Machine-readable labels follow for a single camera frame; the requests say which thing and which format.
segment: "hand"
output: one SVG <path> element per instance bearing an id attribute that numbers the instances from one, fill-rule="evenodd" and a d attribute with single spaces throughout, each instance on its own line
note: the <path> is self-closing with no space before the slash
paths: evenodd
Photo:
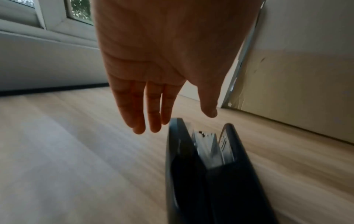
<path id="1" fill-rule="evenodd" d="M 198 87 L 202 111 L 215 117 L 222 82 L 260 6 L 261 0 L 91 0 L 126 124 L 137 134 L 145 131 L 146 87 L 150 129 L 158 132 L 186 80 Z"/>

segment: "stapler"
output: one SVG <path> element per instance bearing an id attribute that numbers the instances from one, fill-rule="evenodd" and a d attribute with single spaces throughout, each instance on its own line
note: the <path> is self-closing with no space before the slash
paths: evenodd
<path id="1" fill-rule="evenodd" d="M 233 125 L 214 133 L 170 121 L 166 151 L 169 224 L 277 224 Z"/>

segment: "wooden floor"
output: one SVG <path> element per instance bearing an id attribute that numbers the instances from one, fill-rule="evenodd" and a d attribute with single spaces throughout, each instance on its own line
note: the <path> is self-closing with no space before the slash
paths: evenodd
<path id="1" fill-rule="evenodd" d="M 354 223 L 354 146 L 184 97 L 173 116 L 233 123 L 281 223 Z M 166 137 L 133 134 L 108 88 L 0 98 L 0 223 L 166 224 Z"/>

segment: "black baseboard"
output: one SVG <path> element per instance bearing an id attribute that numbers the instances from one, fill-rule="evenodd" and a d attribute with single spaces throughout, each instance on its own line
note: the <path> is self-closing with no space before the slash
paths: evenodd
<path id="1" fill-rule="evenodd" d="M 49 87 L 49 88 L 38 88 L 38 89 L 0 91 L 0 97 L 34 94 L 34 93 L 67 91 L 67 90 L 75 90 L 75 89 L 90 89 L 90 88 L 99 88 L 99 87 L 107 87 L 107 86 L 109 86 L 108 83 L 99 83 L 99 84 L 78 85 L 78 86 L 61 86 L 61 87 Z"/>

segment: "glass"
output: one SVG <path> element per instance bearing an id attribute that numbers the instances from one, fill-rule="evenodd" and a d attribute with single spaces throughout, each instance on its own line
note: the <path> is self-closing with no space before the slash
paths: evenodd
<path id="1" fill-rule="evenodd" d="M 70 0 L 71 11 L 74 17 L 91 20 L 90 0 Z"/>
<path id="2" fill-rule="evenodd" d="M 10 0 L 34 8 L 33 0 Z"/>

